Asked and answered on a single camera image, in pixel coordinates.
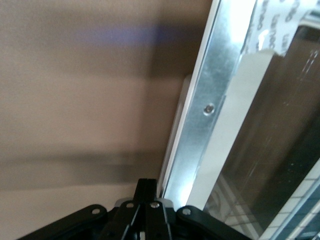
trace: white label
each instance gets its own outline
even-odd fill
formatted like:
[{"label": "white label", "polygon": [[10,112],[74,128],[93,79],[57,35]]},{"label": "white label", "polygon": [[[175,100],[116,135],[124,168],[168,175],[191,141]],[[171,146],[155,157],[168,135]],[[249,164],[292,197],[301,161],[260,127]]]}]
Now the white label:
[{"label": "white label", "polygon": [[244,53],[272,49],[284,56],[301,19],[317,0],[257,0]]}]

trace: beige wall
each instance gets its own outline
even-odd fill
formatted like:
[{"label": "beige wall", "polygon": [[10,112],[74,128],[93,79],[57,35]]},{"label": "beige wall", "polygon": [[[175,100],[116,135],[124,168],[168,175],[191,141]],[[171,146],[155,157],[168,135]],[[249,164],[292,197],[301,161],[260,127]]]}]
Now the beige wall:
[{"label": "beige wall", "polygon": [[158,177],[210,4],[0,0],[0,239]]}]

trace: glass panel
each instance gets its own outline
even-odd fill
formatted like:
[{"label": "glass panel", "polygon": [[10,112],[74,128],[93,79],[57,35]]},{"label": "glass panel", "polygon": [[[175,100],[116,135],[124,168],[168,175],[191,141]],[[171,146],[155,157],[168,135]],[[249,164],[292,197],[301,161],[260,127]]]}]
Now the glass panel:
[{"label": "glass panel", "polygon": [[253,239],[281,210],[289,216],[287,201],[301,200],[293,193],[320,157],[319,50],[320,31],[301,26],[285,57],[273,56],[207,201],[212,216]]}]

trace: screw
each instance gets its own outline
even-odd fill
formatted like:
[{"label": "screw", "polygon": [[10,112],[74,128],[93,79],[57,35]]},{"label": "screw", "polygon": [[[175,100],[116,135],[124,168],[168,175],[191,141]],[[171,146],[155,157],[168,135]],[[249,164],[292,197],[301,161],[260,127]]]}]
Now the screw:
[{"label": "screw", "polygon": [[92,214],[99,214],[100,213],[100,209],[99,208],[95,208],[92,210],[91,212]]},{"label": "screw", "polygon": [[132,202],[130,202],[130,203],[128,203],[128,204],[126,205],[126,207],[127,207],[128,209],[133,208],[133,207],[134,207],[134,204],[133,204]]},{"label": "screw", "polygon": [[215,107],[212,103],[208,104],[205,108],[204,108],[204,114],[205,115],[209,115],[212,114],[215,110]]},{"label": "screw", "polygon": [[183,215],[190,215],[191,214],[191,210],[189,208],[185,208],[182,210],[182,214]]},{"label": "screw", "polygon": [[157,209],[158,207],[160,207],[160,204],[156,201],[150,203],[150,206],[153,208],[153,209]]}]

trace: aluminum frame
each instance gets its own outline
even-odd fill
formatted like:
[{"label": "aluminum frame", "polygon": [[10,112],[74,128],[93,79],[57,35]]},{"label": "aluminum frame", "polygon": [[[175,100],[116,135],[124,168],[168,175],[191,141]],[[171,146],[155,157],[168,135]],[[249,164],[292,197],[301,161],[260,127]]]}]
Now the aluminum frame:
[{"label": "aluminum frame", "polygon": [[214,0],[173,144],[159,179],[160,196],[187,203],[229,82],[238,67],[255,0]]}]

